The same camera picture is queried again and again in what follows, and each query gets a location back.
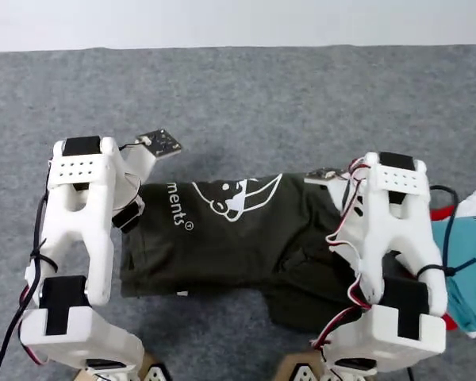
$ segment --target gray carpet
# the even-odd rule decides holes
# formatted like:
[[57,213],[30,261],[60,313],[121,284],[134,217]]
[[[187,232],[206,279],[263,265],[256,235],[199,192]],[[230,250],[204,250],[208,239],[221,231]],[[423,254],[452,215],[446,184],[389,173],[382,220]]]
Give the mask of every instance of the gray carpet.
[[[390,150],[425,160],[434,183],[467,195],[476,189],[476,46],[0,54],[0,343],[24,285],[53,143],[90,134],[125,143],[159,128],[186,149],[152,181],[305,171]],[[62,272],[85,271],[85,255],[77,247]],[[99,310],[139,335],[176,381],[267,380],[309,339],[272,325],[251,291],[122,299],[116,276]],[[450,334],[447,346],[416,366],[417,379],[476,381],[476,340]],[[72,375],[37,368],[13,340],[0,379]]]

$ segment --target white wall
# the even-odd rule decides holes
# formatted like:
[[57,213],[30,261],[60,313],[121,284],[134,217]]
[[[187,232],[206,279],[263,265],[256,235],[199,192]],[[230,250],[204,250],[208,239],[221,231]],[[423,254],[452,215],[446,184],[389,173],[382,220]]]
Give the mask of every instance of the white wall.
[[476,44],[476,0],[0,0],[0,51]]

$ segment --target blue fabric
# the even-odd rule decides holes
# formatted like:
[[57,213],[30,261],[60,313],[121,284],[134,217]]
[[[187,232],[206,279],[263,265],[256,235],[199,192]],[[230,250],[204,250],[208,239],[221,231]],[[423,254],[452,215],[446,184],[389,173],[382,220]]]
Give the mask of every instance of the blue fabric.
[[[441,251],[447,221],[432,223],[433,236]],[[473,258],[476,258],[476,217],[456,218],[451,229],[447,265],[457,267]],[[450,316],[460,329],[476,331],[476,263],[448,277],[446,284]]]

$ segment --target red wire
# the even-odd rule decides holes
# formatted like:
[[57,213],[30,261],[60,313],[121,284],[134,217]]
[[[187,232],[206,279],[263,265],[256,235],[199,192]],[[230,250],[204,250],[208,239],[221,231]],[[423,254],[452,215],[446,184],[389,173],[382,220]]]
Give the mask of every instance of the red wire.
[[[367,164],[360,164],[360,165],[357,165],[356,167],[352,168],[352,166],[355,164],[355,162],[357,161],[358,159],[354,159],[351,164],[349,164],[349,167],[348,167],[348,170],[350,171],[350,179],[349,181],[352,181],[353,180],[353,174],[361,169],[361,168],[370,168],[369,165]],[[359,191],[359,186],[361,184],[361,182],[363,181],[364,179],[357,179],[357,183],[356,183],[356,186],[355,186],[355,193],[352,195],[351,197],[351,200],[349,201],[349,203],[347,204],[347,207],[344,211],[344,213],[342,214],[342,219],[340,220],[340,223],[339,223],[339,226],[338,228],[336,229],[336,233],[340,231],[340,229],[342,228],[342,224],[345,222],[346,220],[346,217],[347,217],[347,214],[349,213],[349,211],[351,210],[351,207],[354,205],[355,203],[355,200],[358,196],[358,191]],[[331,243],[331,242],[328,242],[328,245],[330,246],[339,246],[341,244],[347,244],[345,242],[337,242],[335,244]],[[361,300],[359,300],[359,298],[357,298],[354,294],[353,294],[353,290],[359,285],[359,283],[356,283],[356,285],[351,289],[350,291],[350,294],[352,295],[353,299],[355,299],[355,301],[352,301],[352,302],[355,302],[357,304],[359,304],[358,306],[356,306],[355,308],[363,308],[365,310],[369,310],[370,309],[370,305],[368,305],[367,303],[365,302],[362,302]],[[324,335],[322,335],[319,340],[315,341],[313,343],[313,348],[319,348],[321,345],[323,344],[326,344],[327,341],[326,341],[326,338],[328,337],[328,335],[330,334],[331,331],[333,331],[333,327],[335,327],[335,325],[337,325],[339,323],[339,321],[342,321],[342,319],[344,317],[346,317],[350,312],[352,311],[355,311],[355,308],[351,308],[351,307],[348,307],[349,309],[348,310],[344,310],[345,312],[342,314],[342,312],[340,312],[342,315],[340,317],[338,317],[330,326],[326,327],[326,333],[324,333]]]
[[[29,292],[29,289],[30,287],[28,285],[25,286],[25,288],[23,288],[23,291],[20,293],[19,295],[19,304],[21,305],[23,303],[23,301],[25,300],[25,296],[28,294]],[[20,321],[17,325],[17,338],[21,344],[21,347],[25,350],[26,354],[29,355],[30,359],[35,363],[37,364],[38,366],[43,366],[45,365],[44,362],[42,362],[42,360],[40,360],[36,354],[33,352],[33,350],[29,347],[27,347],[26,345],[23,345],[23,343],[21,343],[21,323],[22,321]]]

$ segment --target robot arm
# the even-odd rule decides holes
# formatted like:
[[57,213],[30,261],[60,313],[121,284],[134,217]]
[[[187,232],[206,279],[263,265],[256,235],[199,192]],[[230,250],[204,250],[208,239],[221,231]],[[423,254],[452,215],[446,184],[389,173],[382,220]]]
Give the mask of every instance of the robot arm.
[[[331,321],[314,345],[328,374],[346,380],[406,368],[443,352],[441,316],[447,307],[441,270],[424,271],[420,282],[383,275],[383,257],[391,252],[413,277],[427,265],[442,264],[432,239],[425,164],[370,152],[349,169],[330,179],[308,180],[327,186],[341,205],[342,222],[327,241],[348,261],[366,299]],[[361,316],[337,324],[353,313]]]
[[[21,342],[73,368],[138,379],[144,349],[140,339],[111,325],[92,306],[109,300],[113,270],[112,225],[130,230],[143,213],[138,194],[155,162],[181,146],[164,130],[137,137],[123,160],[111,137],[80,137],[55,144],[48,176],[48,201],[41,233],[38,309],[25,312]],[[88,277],[56,276],[56,266],[76,241],[90,257]],[[25,278],[32,286],[34,260]]]

